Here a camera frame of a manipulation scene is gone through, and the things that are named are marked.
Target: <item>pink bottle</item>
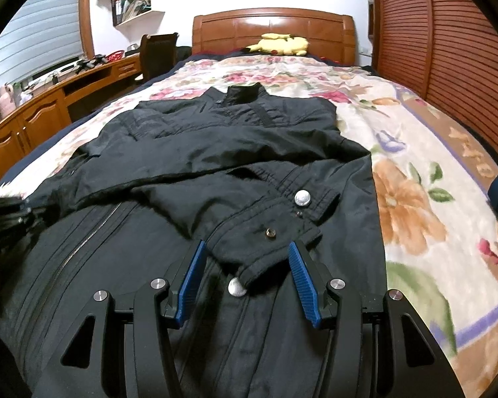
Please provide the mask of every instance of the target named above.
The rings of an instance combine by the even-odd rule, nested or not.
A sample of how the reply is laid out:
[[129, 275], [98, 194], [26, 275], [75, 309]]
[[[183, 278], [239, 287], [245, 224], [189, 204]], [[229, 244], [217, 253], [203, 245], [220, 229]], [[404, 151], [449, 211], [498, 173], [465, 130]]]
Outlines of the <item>pink bottle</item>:
[[13, 100], [13, 87], [3, 85], [0, 87], [0, 118], [4, 119], [15, 110], [15, 101]]

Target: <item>wooden desk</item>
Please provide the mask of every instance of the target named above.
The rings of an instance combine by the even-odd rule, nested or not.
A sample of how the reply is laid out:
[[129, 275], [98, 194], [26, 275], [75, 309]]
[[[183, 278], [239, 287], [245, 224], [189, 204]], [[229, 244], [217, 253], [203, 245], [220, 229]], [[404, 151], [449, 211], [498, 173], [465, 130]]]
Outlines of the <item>wooden desk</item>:
[[0, 179], [16, 162], [71, 123], [70, 105], [140, 71], [138, 55], [131, 55], [65, 79], [19, 106], [0, 122]]

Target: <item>jacket zipper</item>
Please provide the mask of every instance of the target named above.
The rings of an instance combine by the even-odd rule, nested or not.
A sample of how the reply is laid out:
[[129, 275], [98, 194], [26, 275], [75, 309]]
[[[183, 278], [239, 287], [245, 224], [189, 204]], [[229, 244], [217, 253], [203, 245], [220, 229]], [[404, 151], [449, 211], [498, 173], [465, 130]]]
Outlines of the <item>jacket zipper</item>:
[[[63, 260], [59, 266], [59, 268], [57, 269], [57, 272], [53, 275], [52, 279], [51, 279], [51, 282], [50, 282], [50, 285], [48, 287], [46, 287], [45, 289], [45, 297], [41, 300], [38, 301], [36, 307], [35, 307], [35, 310], [34, 312], [36, 313], [35, 315], [35, 318], [31, 318], [29, 323], [28, 324], [31, 324], [33, 325], [35, 322], [37, 322], [37, 320], [39, 319], [39, 316], [41, 315], [41, 312], [42, 312], [42, 308], [43, 306], [45, 305], [46, 301], [48, 300], [48, 298], [50, 297], [51, 293], [53, 292], [53, 288], [55, 287], [56, 283], [57, 283], [57, 280], [59, 279], [62, 271], [64, 271], [65, 267], [67, 266], [67, 264], [70, 262], [70, 260], [72, 260], [72, 258], [77, 254], [77, 252], [87, 243], [89, 242], [89, 240], [96, 234], [98, 233], [98, 231], [105, 225], [105, 223], [107, 223], [107, 221], [113, 216], [113, 214], [116, 212], [116, 210], [118, 209], [118, 207], [120, 207], [120, 205], [122, 204], [122, 202], [120, 202], [118, 205], [116, 205], [113, 210], [105, 217], [105, 219], [87, 236], [85, 237], [77, 246], [76, 248], [68, 254], [68, 256], [66, 257], [65, 260]], [[25, 329], [25, 333], [30, 333], [33, 331], [33, 327], [27, 327]], [[22, 337], [22, 340], [21, 342], [24, 342], [26, 345], [28, 344], [28, 340], [26, 340], [26, 338], [31, 338], [31, 337], [26, 337], [25, 335]]]

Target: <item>triangular cutout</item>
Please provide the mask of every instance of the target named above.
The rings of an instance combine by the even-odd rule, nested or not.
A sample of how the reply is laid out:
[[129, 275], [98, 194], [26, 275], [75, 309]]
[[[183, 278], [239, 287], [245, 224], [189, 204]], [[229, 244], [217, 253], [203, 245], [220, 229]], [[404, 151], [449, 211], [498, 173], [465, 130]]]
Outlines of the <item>triangular cutout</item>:
[[434, 363], [433, 353], [415, 322], [409, 316], [402, 316], [401, 319], [408, 366], [413, 368], [432, 365]]
[[66, 367], [88, 368], [96, 319], [87, 317], [66, 349], [61, 363]]

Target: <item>yellow stuffed animal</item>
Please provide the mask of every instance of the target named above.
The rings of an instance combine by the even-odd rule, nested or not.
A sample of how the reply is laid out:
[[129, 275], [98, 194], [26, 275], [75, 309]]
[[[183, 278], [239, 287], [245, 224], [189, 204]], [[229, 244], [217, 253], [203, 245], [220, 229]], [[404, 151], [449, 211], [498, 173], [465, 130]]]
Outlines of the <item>yellow stuffed animal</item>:
[[306, 55], [308, 41], [304, 37], [292, 37], [290, 34], [267, 33], [256, 45], [247, 47], [250, 51], [268, 52], [274, 55]]

